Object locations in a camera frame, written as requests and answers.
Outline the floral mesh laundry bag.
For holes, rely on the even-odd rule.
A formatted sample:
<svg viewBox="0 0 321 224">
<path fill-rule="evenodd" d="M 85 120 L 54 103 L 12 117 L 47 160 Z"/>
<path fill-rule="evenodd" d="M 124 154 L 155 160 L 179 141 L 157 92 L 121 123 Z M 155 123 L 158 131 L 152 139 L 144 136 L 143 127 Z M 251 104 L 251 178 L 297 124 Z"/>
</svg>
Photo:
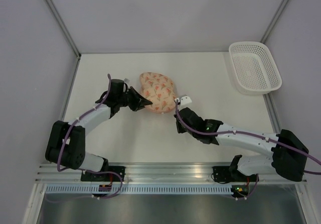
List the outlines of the floral mesh laundry bag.
<svg viewBox="0 0 321 224">
<path fill-rule="evenodd" d="M 169 113 L 175 109 L 175 84 L 167 76 L 155 73 L 144 72 L 139 76 L 141 83 L 140 94 L 151 101 L 151 105 L 145 108 L 156 114 Z"/>
</svg>

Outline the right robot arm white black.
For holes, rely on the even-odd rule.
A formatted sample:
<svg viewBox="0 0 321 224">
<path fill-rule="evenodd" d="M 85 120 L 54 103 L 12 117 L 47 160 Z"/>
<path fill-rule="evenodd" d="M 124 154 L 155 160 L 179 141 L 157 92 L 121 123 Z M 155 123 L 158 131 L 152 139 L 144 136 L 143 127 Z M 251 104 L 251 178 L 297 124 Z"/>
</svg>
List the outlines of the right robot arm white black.
<svg viewBox="0 0 321 224">
<path fill-rule="evenodd" d="M 265 134 L 247 132 L 222 121 L 202 119 L 190 108 L 176 110 L 177 132 L 189 133 L 203 144 L 231 146 L 255 152 L 255 156 L 236 155 L 229 166 L 234 181 L 266 173 L 301 182 L 307 161 L 308 149 L 289 130 Z"/>
</svg>

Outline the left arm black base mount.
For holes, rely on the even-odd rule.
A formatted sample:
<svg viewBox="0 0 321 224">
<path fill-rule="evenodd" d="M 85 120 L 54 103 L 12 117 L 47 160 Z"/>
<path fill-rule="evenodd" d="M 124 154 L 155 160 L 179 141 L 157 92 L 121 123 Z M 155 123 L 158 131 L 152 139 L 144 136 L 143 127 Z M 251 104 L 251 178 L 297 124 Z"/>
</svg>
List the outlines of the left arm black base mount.
<svg viewBox="0 0 321 224">
<path fill-rule="evenodd" d="M 125 166 L 109 166 L 107 172 L 104 174 L 83 172 L 81 174 L 82 182 L 119 182 L 120 178 L 125 177 Z"/>
</svg>

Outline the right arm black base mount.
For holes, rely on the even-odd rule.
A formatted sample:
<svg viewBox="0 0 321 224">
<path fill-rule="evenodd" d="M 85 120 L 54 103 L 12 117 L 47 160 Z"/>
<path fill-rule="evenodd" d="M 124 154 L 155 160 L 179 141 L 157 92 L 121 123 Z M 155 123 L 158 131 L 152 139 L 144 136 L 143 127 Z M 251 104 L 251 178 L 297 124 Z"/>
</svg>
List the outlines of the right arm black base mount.
<svg viewBox="0 0 321 224">
<path fill-rule="evenodd" d="M 242 181 L 241 177 L 233 176 L 228 166 L 213 166 L 211 178 L 214 182 L 219 184 L 228 184 L 231 182 Z"/>
</svg>

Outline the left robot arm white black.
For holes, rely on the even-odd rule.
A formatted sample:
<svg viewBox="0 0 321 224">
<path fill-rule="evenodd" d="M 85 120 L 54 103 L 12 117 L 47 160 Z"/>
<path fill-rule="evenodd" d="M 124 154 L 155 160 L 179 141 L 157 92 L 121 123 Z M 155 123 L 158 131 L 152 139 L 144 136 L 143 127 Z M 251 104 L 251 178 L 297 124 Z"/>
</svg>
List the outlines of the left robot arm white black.
<svg viewBox="0 0 321 224">
<path fill-rule="evenodd" d="M 109 79 L 108 89 L 94 106 L 72 121 L 53 123 L 45 152 L 47 161 L 57 164 L 57 171 L 67 169 L 92 173 L 99 182 L 109 177 L 106 158 L 86 151 L 86 136 L 101 123 L 110 120 L 122 107 L 139 111 L 152 102 L 120 79 Z"/>
</svg>

